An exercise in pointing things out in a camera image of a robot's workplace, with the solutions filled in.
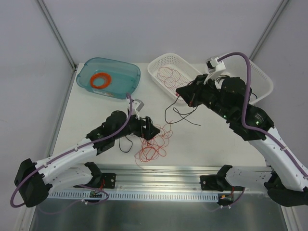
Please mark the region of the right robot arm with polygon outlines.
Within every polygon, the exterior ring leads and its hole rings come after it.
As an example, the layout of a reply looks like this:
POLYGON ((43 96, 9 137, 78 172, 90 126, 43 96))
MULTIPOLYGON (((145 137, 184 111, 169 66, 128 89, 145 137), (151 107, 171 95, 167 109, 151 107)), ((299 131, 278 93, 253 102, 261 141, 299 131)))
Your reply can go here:
POLYGON ((271 167, 271 171, 257 172, 224 165, 216 175, 206 177, 206 187, 221 192, 232 186, 249 188, 266 193, 284 207, 307 205, 308 170, 287 149, 267 113, 245 101, 251 88, 240 77, 226 78, 220 88, 206 77, 198 75, 176 93, 189 107, 203 104, 225 119, 230 129, 255 147, 271 167))

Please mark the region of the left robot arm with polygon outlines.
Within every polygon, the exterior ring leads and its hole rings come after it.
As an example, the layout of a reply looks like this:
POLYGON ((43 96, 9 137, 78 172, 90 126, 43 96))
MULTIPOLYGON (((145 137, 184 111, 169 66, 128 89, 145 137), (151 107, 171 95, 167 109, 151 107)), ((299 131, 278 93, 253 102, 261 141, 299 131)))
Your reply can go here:
POLYGON ((14 179, 16 189, 10 198, 11 207, 17 208, 14 198, 20 194, 23 205, 34 207, 42 203, 50 193, 70 187, 99 189, 106 179, 98 166, 90 159, 108 151, 115 141, 135 135, 146 141, 160 133, 150 117, 114 111, 106 121, 92 130, 80 142, 58 155, 33 162, 24 160, 14 179))

